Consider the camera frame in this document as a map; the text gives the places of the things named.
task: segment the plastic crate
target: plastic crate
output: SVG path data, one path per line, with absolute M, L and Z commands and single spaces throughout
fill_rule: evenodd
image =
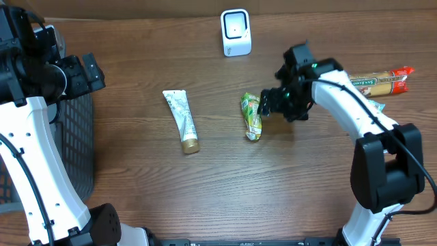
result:
M 53 119 L 56 105 L 48 107 L 48 118 Z M 94 108 L 91 95 L 61 101 L 61 114 L 50 125 L 56 148 L 74 190 L 84 201 L 94 189 Z M 23 210 L 20 198 L 0 159 L 0 213 Z

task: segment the black wire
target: black wire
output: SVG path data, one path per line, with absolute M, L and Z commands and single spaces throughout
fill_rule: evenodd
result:
M 378 125 L 386 134 L 388 134 L 397 144 L 397 146 L 399 148 L 402 149 L 402 151 L 404 151 L 413 161 L 414 163 L 416 163 L 416 165 L 419 167 L 419 169 L 422 171 L 423 175 L 426 177 L 426 179 L 429 182 L 429 185 L 431 185 L 432 191 L 434 192 L 434 203 L 432 204 L 431 207 L 425 209 L 425 210 L 417 210 L 417 211 L 411 211 L 411 210 L 400 210 L 400 211 L 395 211 L 395 212 L 391 212 L 385 215 L 384 219 L 382 220 L 382 223 L 379 225 L 378 229 L 376 230 L 375 235 L 372 238 L 372 243 L 371 246 L 374 246 L 376 243 L 377 238 L 379 237 L 379 235 L 381 234 L 381 231 L 383 229 L 383 227 L 385 226 L 385 224 L 387 223 L 387 221 L 390 219 L 392 219 L 392 217 L 394 215 L 425 215 L 428 213 L 431 213 L 432 211 L 434 211 L 437 208 L 437 187 L 436 187 L 436 183 L 434 182 L 434 180 L 432 179 L 431 175 L 428 173 L 428 171 L 423 167 L 423 165 L 416 159 L 416 157 L 414 157 L 414 155 L 407 149 L 407 147 L 405 147 L 405 145 L 398 140 L 398 138 L 396 138 L 396 136 L 389 131 L 379 120 L 376 116 L 373 115 L 373 113 L 366 107 L 366 105 L 361 101 L 361 99 L 351 90 L 349 90 L 346 86 L 344 85 L 339 85 L 338 83 L 332 82 L 332 81 L 326 81 L 323 79 L 307 79 L 302 81 L 303 83 L 312 83 L 312 82 L 320 82 L 320 83 L 325 83 L 325 84 L 329 84 L 338 88 L 341 88 L 341 90 L 344 90 L 345 92 L 347 92 L 349 95 L 351 95 L 351 97 L 353 97 L 357 103 L 363 108 L 363 110 L 367 113 L 367 115 L 375 122 L 376 125 Z
M 56 102 L 56 115 L 55 115 L 55 117 L 53 118 L 53 120 L 51 120 L 50 122 L 49 122 L 49 124 L 53 124 L 53 123 L 55 123 L 56 121 L 58 121 L 58 119 L 59 119 L 59 117 L 61 117 L 61 111 L 62 110 L 62 108 L 61 108 L 61 102 L 60 101 L 57 101 Z
M 44 32 L 46 32 L 46 27 L 42 24 L 42 20 L 40 18 L 38 18 L 38 16 L 33 13 L 32 11 L 25 11 L 25 13 L 32 18 L 37 24 L 39 24 L 39 26 L 44 30 Z
M 36 186 L 35 180 L 33 179 L 32 173 L 30 172 L 29 168 L 26 165 L 25 160 L 23 159 L 22 152 L 19 152 L 15 146 L 0 133 L 0 141 L 2 141 L 6 147 L 9 148 L 9 150 L 12 152 L 12 156 L 15 157 L 15 159 L 20 164 L 21 168 L 23 169 L 24 173 L 26 174 L 27 179 L 29 180 L 30 187 L 32 188 L 33 194 L 35 195 L 36 202 L 38 203 L 38 206 L 40 207 L 40 212 L 42 215 L 42 219 L 44 220 L 44 225 L 47 230 L 48 235 L 48 244 L 50 246 L 55 245 L 55 239 L 53 236 L 53 229 L 50 219 L 48 218 L 46 207 L 44 206 L 44 202 L 42 201 L 40 191 L 38 190 L 38 187 Z

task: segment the small white speaker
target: small white speaker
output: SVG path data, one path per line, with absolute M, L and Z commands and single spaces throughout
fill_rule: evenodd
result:
M 223 52 L 227 57 L 247 55 L 252 50 L 251 24 L 246 10 L 226 10 L 221 14 Z

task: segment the gold tube cap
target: gold tube cap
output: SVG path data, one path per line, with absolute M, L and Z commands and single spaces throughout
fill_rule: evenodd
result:
M 182 142 L 182 149 L 185 154 L 196 153 L 200 150 L 197 139 L 187 139 Z

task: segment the crumpled green package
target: crumpled green package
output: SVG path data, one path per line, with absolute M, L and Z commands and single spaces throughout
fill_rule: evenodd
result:
M 241 110 L 247 125 L 246 136 L 251 141 L 261 137 L 261 117 L 258 114 L 259 97 L 250 93 L 241 97 Z

